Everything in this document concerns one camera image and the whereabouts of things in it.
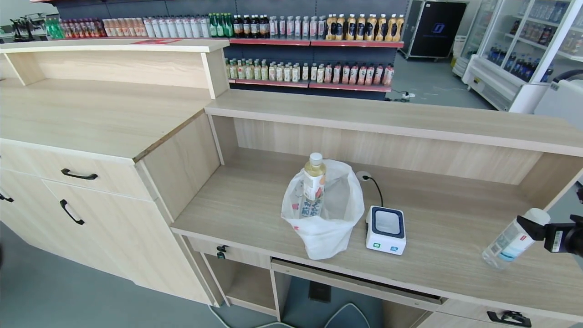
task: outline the plastic bag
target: plastic bag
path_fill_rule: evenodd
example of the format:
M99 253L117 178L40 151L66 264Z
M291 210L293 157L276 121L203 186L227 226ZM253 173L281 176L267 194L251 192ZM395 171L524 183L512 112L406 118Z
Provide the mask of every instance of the plastic bag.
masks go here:
M328 259L346 250L352 228L364 213L363 191L350 165L331 159L325 159L324 164L321 216L300 218L304 169L290 181L282 204L282 218L300 235L312 260Z

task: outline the gray floor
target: gray floor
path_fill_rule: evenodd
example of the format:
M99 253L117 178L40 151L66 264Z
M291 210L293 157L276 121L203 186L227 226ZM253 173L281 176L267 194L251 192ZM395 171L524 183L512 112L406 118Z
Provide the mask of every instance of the gray floor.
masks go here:
M405 61L397 55L395 67L393 88L415 93L413 103L491 109L453 76L449 62ZM392 92L389 97L399 95ZM583 205L571 190L549 212L553 219L566 221L569 214L583 214ZM128 280L35 249L2 224L0 229L6 256L0 280L2 328L224 327L205 305L137 287ZM333 289L332 302L323 304L307 299L307 288L306 281L292 281L284 322L297 327L322 327L342 305L353 302L364 312L371 328L381 326L379 300ZM236 328L275 320L237 306L224 306L216 312ZM356 320L353 312L347 316ZM362 325L339 319L335 328Z

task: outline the bottle label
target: bottle label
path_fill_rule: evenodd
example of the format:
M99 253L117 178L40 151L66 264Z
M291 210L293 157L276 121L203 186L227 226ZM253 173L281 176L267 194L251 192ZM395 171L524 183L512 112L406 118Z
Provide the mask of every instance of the bottle label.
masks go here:
M532 238L524 233L524 230L515 219L502 231L489 248L494 256L503 261L512 262L534 242Z
M306 199L315 201L324 194L324 184L326 175L311 176L304 171L304 196Z

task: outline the black cable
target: black cable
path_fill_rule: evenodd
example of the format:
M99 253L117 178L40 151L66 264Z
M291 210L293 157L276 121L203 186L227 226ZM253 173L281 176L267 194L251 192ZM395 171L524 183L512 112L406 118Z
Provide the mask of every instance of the black cable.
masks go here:
M385 203L384 203L384 202L383 202L383 200L382 200L382 192L381 192L381 189L380 189L380 188L379 188L379 186L378 186L378 183L377 183L377 181L376 181L376 180L374 180L374 179L373 179L373 177L371 177L371 176L363 176L363 179L364 179L364 180L371 179L371 180L374 182L374 185L375 185L375 186L377 186L378 195L379 195L379 196L381 196L381 207L385 207Z

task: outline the cabinet door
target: cabinet door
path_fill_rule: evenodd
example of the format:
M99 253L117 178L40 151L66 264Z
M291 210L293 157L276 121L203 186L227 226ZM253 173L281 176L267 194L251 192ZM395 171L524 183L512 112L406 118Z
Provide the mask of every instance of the cabinet door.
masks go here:
M0 187L13 202L0 201L2 221L27 243L111 274L122 273L93 243L87 228L67 216L39 177L0 170Z
M44 181L136 285L210 304L152 201Z

